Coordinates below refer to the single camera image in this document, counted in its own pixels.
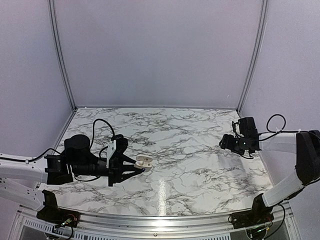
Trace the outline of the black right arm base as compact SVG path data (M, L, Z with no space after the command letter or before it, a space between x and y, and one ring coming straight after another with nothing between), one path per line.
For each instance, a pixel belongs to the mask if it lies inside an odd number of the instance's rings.
M228 222L233 225L234 229L270 223L274 220L272 211L273 207L265 205L261 193L253 199L251 209L231 213Z

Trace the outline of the black earbud charging case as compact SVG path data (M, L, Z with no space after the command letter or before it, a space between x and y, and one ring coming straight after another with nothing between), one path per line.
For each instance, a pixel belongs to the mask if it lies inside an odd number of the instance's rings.
M122 134L116 134L111 137L112 141L122 141L124 139L124 136Z

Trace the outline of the white earbud charging case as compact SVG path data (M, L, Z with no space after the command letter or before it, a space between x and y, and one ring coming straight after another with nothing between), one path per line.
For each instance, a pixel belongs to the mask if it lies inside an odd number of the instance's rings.
M139 154L135 160L134 167L137 169L144 169L145 172L149 172L153 167L153 158L149 155Z

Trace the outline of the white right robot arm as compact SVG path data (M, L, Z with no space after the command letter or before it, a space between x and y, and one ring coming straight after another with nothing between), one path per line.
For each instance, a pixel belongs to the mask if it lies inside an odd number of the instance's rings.
M267 209L289 200L320 178L320 132L297 130L224 134L219 147L234 154L258 153L274 186L255 197L247 219L258 224Z

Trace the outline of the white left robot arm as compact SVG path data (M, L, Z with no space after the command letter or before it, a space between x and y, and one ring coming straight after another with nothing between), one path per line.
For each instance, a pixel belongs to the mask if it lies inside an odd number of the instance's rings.
M93 153L46 155L39 159L0 158L0 176L29 180L47 185L64 185L77 176L107 177L109 187L150 171L152 164L144 159L133 160L123 153L100 158Z

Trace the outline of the white earbud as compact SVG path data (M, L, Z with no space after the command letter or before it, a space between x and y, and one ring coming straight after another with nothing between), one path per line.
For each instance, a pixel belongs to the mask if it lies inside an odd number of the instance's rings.
M140 166L143 166L145 162L144 162L144 161L138 161L137 163L138 163Z

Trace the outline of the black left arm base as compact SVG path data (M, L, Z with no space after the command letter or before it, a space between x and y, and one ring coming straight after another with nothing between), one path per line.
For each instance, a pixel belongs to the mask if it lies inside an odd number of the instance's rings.
M57 199L53 192L43 190L42 193L44 195L43 207L37 212L36 217L39 220L55 224L56 228L76 228L80 213L58 207Z

